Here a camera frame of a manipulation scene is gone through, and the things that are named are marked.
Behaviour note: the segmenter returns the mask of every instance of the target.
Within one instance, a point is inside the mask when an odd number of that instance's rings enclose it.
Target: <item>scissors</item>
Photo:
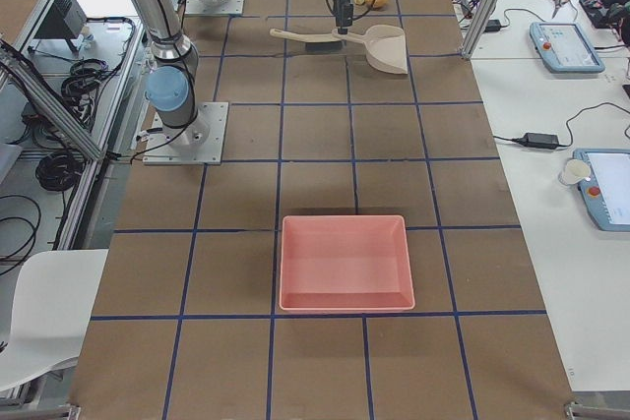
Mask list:
[[[560,10],[564,4],[568,3],[569,0],[552,0],[553,3],[555,4],[555,9],[553,10],[553,15],[551,16],[551,18],[555,18],[555,15],[558,13],[558,10]]]

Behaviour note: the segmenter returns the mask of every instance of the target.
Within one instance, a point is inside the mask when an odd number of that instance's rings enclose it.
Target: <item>blue tape line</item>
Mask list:
[[[509,230],[509,229],[521,229],[521,225],[421,225],[421,226],[408,226],[407,231],[416,230]],[[280,231],[279,229],[271,230],[269,228],[190,228],[182,230],[169,230],[167,228],[137,228],[127,230],[114,230],[114,234],[122,235],[134,235],[134,234],[161,234],[161,233],[175,233],[175,234],[193,234],[193,233],[246,233],[246,232],[272,232]]]
[[[322,319],[427,319],[439,317],[529,317],[547,315],[543,309],[462,312],[401,312],[369,314],[192,314],[192,315],[94,315],[92,322],[191,321],[191,320],[322,320]]]
[[[181,337],[182,321],[177,322],[177,331],[175,332],[175,341],[173,342],[173,354],[170,358],[170,368],[168,369],[168,382],[166,383],[166,394],[164,396],[164,408],[162,410],[161,419],[167,420],[168,407],[170,406],[170,394],[173,389],[173,378],[175,376],[175,365],[177,364],[177,354],[179,352],[179,339]]]
[[[372,395],[372,368],[370,366],[370,340],[367,329],[367,319],[361,319],[363,324],[363,355],[365,356],[365,387],[367,388],[367,407],[370,420],[374,420],[374,398]]]

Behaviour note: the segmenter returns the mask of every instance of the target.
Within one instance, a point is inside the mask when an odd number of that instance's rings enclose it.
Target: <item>power adapter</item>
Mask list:
[[[526,133],[522,138],[513,138],[513,143],[526,148],[538,148],[540,150],[555,150],[561,148],[557,135],[547,135],[546,133]]]
[[[495,33],[496,31],[500,31],[503,28],[501,22],[498,20],[488,20],[487,25],[485,26],[484,32],[486,33]]]

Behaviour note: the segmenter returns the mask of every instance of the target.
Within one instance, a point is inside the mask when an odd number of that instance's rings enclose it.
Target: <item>pink plastic tray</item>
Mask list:
[[[415,305],[397,215],[287,216],[280,306],[292,313],[402,312]]]

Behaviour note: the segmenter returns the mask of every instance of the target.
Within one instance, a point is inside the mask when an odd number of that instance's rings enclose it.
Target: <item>grid line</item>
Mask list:
[[[361,318],[363,325],[363,353],[365,355],[365,386],[367,388],[367,408],[370,420],[375,420],[374,414],[374,396],[372,392],[372,369],[370,367],[370,338],[367,327],[367,318]]]
[[[428,230],[519,230],[521,225],[425,225],[425,226],[407,226],[406,231],[428,231]],[[117,235],[134,235],[143,233],[153,234],[188,234],[188,233],[247,233],[247,232],[282,232],[280,229],[270,230],[268,228],[189,228],[189,229],[170,229],[170,228],[136,228],[125,230],[114,230]]]
[[[354,142],[354,114],[352,112],[351,84],[350,84],[350,68],[347,63],[347,57],[344,57],[344,65],[346,67],[346,97],[347,97],[347,113],[350,126],[350,162],[352,164],[352,194],[354,196],[354,214],[358,215],[358,175],[356,173],[356,147]]]
[[[291,102],[285,103],[285,107],[321,107],[321,106],[329,106],[329,107],[347,107],[347,103],[345,102]],[[435,106],[435,105],[483,105],[482,100],[447,100],[444,102],[432,102],[432,101],[419,101],[416,102],[396,102],[396,101],[379,101],[379,102],[358,102],[352,103],[352,106],[356,107],[373,107],[373,106],[382,106],[382,105],[412,105],[412,106]],[[278,102],[231,102],[230,107],[269,107],[269,106],[280,106]]]
[[[322,320],[322,319],[426,319],[426,318],[469,318],[469,317],[536,317],[547,315],[546,310],[480,310],[480,311],[445,311],[445,312],[398,312],[398,313],[361,313],[361,314],[195,314],[195,315],[93,315],[92,322],[120,321],[189,321],[189,320]]]
[[[199,194],[197,196],[197,208],[195,212],[194,228],[199,225],[199,218],[201,215],[201,203],[204,198],[204,188],[206,185],[206,176],[208,175],[208,165],[204,164],[204,170],[201,176],[201,183],[199,186]],[[181,339],[181,329],[183,324],[183,316],[186,310],[186,299],[188,297],[188,285],[190,283],[190,274],[192,272],[193,261],[195,257],[195,244],[197,242],[197,233],[193,232],[190,249],[188,253],[188,264],[186,266],[186,275],[184,277],[184,287],[182,290],[181,303],[179,306],[179,319],[177,320],[177,330],[175,332],[175,339],[173,341],[173,353],[170,359],[170,368],[168,370],[168,381],[166,383],[166,394],[164,395],[164,407],[162,410],[161,418],[166,420],[168,418],[168,408],[170,407],[170,396],[172,393],[173,379],[175,377],[175,368],[177,365],[177,355],[179,354],[179,341]]]
[[[288,6],[290,0],[284,0],[284,12],[288,14]],[[284,29],[288,29],[288,16],[284,18]],[[274,219],[274,261],[272,270],[272,297],[271,297],[271,314],[272,319],[269,323],[269,359],[267,365],[267,405],[265,418],[272,420],[272,405],[273,405],[273,392],[274,392],[274,348],[276,340],[276,292],[277,292],[277,280],[278,280],[278,247],[279,247],[279,235],[280,235],[280,202],[281,202],[281,186],[283,180],[283,142],[284,142],[284,101],[286,99],[286,68],[288,66],[288,43],[284,40],[284,55],[283,55],[283,85],[281,91],[281,103],[280,103],[280,136],[278,139],[278,175],[276,178],[276,216]]]
[[[448,58],[448,57],[454,57],[454,56],[460,56],[460,53],[434,53],[434,54],[430,54],[430,53],[426,53],[426,54],[409,54],[408,55],[410,58]],[[200,59],[221,59],[221,58],[258,58],[258,59],[280,59],[281,57],[283,57],[282,55],[280,55],[279,53],[268,53],[268,54],[225,54],[225,55],[219,55],[219,54],[203,54],[200,55],[199,58]]]

